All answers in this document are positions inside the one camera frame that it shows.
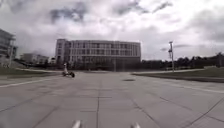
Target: multi-story building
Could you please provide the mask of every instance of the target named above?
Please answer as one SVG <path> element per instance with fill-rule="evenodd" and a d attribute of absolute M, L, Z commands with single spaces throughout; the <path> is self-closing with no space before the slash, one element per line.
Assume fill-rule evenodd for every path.
<path fill-rule="evenodd" d="M 44 64 L 48 61 L 48 57 L 35 53 L 25 53 L 21 56 L 21 59 L 30 64 Z"/>
<path fill-rule="evenodd" d="M 141 47 L 137 42 L 58 39 L 55 58 L 75 67 L 126 69 L 140 62 Z"/>
<path fill-rule="evenodd" d="M 12 34 L 0 29 L 0 65 L 4 64 L 11 55 L 12 58 L 15 58 L 17 47 L 12 45 L 14 40 Z"/>

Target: paved plaza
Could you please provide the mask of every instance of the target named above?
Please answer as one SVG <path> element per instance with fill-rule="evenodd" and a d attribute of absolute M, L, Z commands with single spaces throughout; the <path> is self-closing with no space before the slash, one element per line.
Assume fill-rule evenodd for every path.
<path fill-rule="evenodd" d="M 0 80 L 0 128 L 224 128 L 224 84 L 77 73 Z"/>

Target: cloudy sky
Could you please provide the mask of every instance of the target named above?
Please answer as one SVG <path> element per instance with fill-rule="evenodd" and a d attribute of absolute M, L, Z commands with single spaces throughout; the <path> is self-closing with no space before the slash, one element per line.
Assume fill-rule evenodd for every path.
<path fill-rule="evenodd" d="M 0 28 L 19 54 L 54 56 L 56 39 L 139 41 L 143 59 L 224 52 L 222 0 L 0 0 Z"/>

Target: scooter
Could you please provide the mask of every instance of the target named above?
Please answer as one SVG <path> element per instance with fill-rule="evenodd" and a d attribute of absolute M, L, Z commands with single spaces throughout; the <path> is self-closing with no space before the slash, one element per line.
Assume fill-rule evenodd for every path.
<path fill-rule="evenodd" d="M 62 72 L 62 76 L 71 76 L 71 77 L 75 77 L 75 73 L 74 72 L 68 72 L 67 69 L 67 64 L 64 64 L 64 71 Z"/>

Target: paving tile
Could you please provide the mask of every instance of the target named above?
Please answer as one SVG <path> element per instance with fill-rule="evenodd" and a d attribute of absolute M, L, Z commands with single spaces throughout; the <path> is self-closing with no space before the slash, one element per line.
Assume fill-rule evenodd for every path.
<path fill-rule="evenodd" d="M 224 122 L 204 117 L 187 128 L 224 128 Z"/>
<path fill-rule="evenodd" d="M 63 97 L 55 95 L 45 95 L 38 99 L 33 100 L 32 102 L 42 105 L 51 105 L 58 106 L 61 104 Z"/>
<path fill-rule="evenodd" d="M 215 94 L 209 94 L 206 92 L 198 91 L 191 95 L 186 95 L 184 97 L 173 99 L 172 101 L 179 105 L 190 108 L 194 111 L 206 113 L 221 98 L 222 98 L 222 95 L 215 95 Z"/>
<path fill-rule="evenodd" d="M 80 111 L 97 111 L 97 98 L 64 98 L 60 108 L 75 109 Z"/>
<path fill-rule="evenodd" d="M 202 115 L 169 102 L 160 102 L 145 111 L 162 128 L 182 128 Z"/>
<path fill-rule="evenodd" d="M 0 113 L 0 128 L 32 128 L 53 107 L 27 103 Z"/>
<path fill-rule="evenodd" d="M 8 107 L 15 106 L 17 104 L 20 104 L 22 102 L 25 102 L 29 99 L 38 97 L 35 93 L 29 93 L 27 91 L 23 92 L 0 92 L 0 111 L 7 109 Z"/>
<path fill-rule="evenodd" d="M 80 120 L 82 128 L 96 128 L 96 112 L 80 112 L 59 109 L 41 122 L 36 128 L 72 128 Z"/>
<path fill-rule="evenodd" d="M 101 98 L 100 109 L 133 109 L 137 106 L 130 99 Z"/>
<path fill-rule="evenodd" d="M 224 121 L 224 102 L 219 103 L 207 115 Z"/>
<path fill-rule="evenodd" d="M 145 109 L 151 107 L 154 104 L 164 101 L 150 94 L 141 94 L 138 96 L 133 96 L 132 99 L 139 107 L 145 108 Z"/>
<path fill-rule="evenodd" d="M 77 97 L 98 97 L 99 92 L 96 90 L 79 90 L 76 92 Z"/>
<path fill-rule="evenodd" d="M 125 94 L 121 90 L 107 90 L 100 91 L 100 97 L 110 97 L 110 98 L 127 98 L 127 94 Z"/>
<path fill-rule="evenodd" d="M 135 123 L 138 123 L 141 128 L 159 128 L 155 122 L 138 109 L 99 111 L 99 128 L 130 128 Z"/>

